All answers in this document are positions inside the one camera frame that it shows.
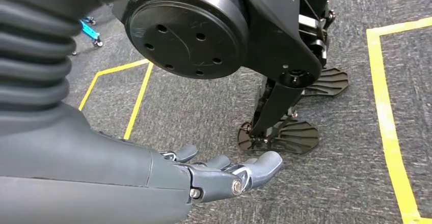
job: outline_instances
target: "gray robot arm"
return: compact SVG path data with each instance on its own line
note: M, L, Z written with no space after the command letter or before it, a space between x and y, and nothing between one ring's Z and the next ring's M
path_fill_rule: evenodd
M195 146L152 149L96 133L77 109L2 114L0 222L176 223L192 204L232 198L268 182L277 153L231 165L187 164Z

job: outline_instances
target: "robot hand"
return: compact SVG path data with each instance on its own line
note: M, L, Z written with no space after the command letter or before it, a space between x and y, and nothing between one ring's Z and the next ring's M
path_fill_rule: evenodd
M166 160L175 161L178 167L188 173L191 180L190 197L194 203L239 196L244 191L270 181L282 166L281 156L273 151L242 164L231 164L225 155L207 162L187 163L197 153L198 149L194 145L186 145L176 152L160 152Z

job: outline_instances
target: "bolt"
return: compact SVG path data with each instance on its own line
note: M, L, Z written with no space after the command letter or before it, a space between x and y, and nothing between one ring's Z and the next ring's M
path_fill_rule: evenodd
M240 195L243 190L243 184L240 179L235 179L232 182L231 191L234 195Z
M240 130L243 130L246 132L246 134L249 134L249 132L251 132L251 130L252 130L252 126L251 126L251 124L247 124L246 126L241 127Z
M295 119L297 118L297 116L299 116L299 114L297 113L296 110L294 110L294 112L291 114L291 118Z
M189 192L189 196L193 199L198 199L201 196L201 191L196 188L191 188L191 191Z

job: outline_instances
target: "black circular disc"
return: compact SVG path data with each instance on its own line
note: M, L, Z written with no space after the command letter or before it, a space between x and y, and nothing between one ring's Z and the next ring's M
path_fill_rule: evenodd
M180 76L214 79L246 61L248 24L234 0L140 0L126 30L135 48Z

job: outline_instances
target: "yellow tape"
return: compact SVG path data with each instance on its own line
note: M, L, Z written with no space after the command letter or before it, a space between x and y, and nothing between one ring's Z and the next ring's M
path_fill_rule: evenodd
M117 66L114 68L109 68L109 69L97 72L96 75L94 76L93 80L92 80L92 83L90 84L89 88L87 89L87 92L84 95L84 98L81 100L81 104L79 105L78 109L82 110L84 108L84 105L86 104L87 99L89 98L90 93L92 92L92 89L93 89L94 85L96 84L97 79L101 75L106 75L106 74L122 71L125 69L133 68L133 67L136 67L138 65L146 64L148 62L149 62L148 59L144 59L144 60L139 60L139 61L135 61L133 63L126 64L126 65L121 65L121 66Z
M124 139L128 140L130 137L130 133L132 132L133 125L135 124L135 119L137 118L138 111L140 110L141 101L143 100L144 93L146 92L147 83L150 78L151 70L153 69L153 63L150 62L146 75L144 76L143 83L141 84L140 92L138 93L138 98L135 102L135 106L132 110L132 115L130 116L129 123L127 124L126 132L124 133Z
M404 224L432 224L432 219L420 217L410 180L403 165L390 104L380 36L430 25L432 25L432 17L366 30L373 92L383 141L384 156Z
M432 219L430 218L421 218L417 224L432 224Z

